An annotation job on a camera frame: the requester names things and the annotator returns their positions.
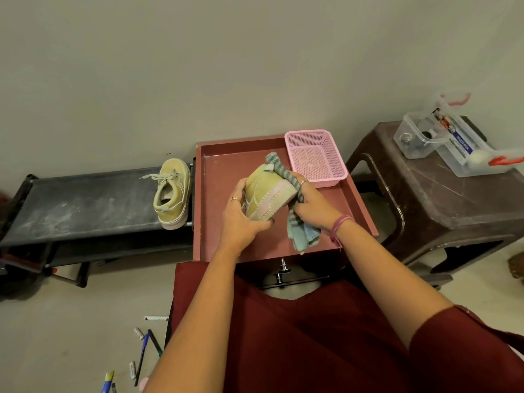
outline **pink basket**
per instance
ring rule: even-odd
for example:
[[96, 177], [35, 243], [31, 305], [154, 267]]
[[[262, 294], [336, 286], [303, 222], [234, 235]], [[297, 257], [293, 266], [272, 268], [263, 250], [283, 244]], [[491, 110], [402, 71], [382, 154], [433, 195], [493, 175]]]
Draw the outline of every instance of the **pink basket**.
[[284, 135], [291, 169], [315, 187], [334, 186], [347, 178], [347, 169], [329, 131], [312, 129]]

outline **striped cloth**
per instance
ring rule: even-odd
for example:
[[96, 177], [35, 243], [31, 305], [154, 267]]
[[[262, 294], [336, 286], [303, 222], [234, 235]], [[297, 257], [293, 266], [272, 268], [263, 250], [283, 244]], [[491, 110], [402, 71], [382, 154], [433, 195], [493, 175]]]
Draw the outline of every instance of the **striped cloth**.
[[317, 245], [320, 241], [320, 229], [304, 223], [302, 219], [293, 211], [293, 207], [297, 202], [304, 202], [304, 195], [302, 194], [302, 187], [295, 178], [280, 162], [280, 158], [274, 151], [266, 156], [266, 163], [273, 165], [273, 171], [279, 176], [291, 182], [297, 189], [298, 195], [289, 202], [288, 215], [288, 237], [293, 239], [293, 246], [302, 255], [304, 251], [313, 245]]

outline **yellow sneaker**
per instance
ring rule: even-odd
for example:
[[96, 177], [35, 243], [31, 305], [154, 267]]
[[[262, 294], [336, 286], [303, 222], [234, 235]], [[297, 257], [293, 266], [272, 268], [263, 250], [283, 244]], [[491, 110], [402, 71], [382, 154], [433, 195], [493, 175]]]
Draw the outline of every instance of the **yellow sneaker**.
[[262, 164], [246, 182], [246, 217], [252, 221], [267, 221], [297, 193], [289, 181], [273, 171], [272, 165]]
[[174, 230], [187, 221], [189, 212], [189, 191], [191, 173], [187, 164], [180, 159], [168, 159], [158, 174], [145, 175], [158, 181], [158, 189], [153, 199], [153, 208], [158, 214], [162, 227]]

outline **pink bracelet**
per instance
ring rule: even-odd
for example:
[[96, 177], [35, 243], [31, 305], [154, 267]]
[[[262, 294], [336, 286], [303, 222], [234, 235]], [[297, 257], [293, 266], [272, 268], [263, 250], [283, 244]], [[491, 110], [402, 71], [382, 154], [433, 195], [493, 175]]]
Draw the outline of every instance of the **pink bracelet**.
[[338, 218], [335, 223], [333, 224], [333, 227], [331, 228], [331, 233], [329, 235], [329, 238], [331, 239], [331, 242], [335, 244], [338, 248], [342, 247], [342, 243], [337, 237], [337, 231], [338, 228], [340, 228], [340, 225], [347, 220], [354, 221], [353, 218], [351, 218], [349, 215], [342, 215], [340, 218]]

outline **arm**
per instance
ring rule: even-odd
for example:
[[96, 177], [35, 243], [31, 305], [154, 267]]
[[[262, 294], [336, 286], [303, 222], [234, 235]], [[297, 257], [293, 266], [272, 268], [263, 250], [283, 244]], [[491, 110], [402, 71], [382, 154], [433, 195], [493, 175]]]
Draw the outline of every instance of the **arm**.
[[[304, 177], [292, 172], [301, 182]], [[309, 182], [302, 185], [305, 203], [294, 210], [305, 222], [326, 231], [342, 215]], [[406, 347], [425, 321], [453, 306], [400, 263], [367, 231], [345, 221], [337, 232], [353, 268]]]
[[[245, 183], [240, 180], [232, 196], [241, 198]], [[228, 201], [219, 246], [145, 393], [222, 391], [236, 261], [256, 234], [271, 225], [272, 221], [250, 221], [239, 201]]]

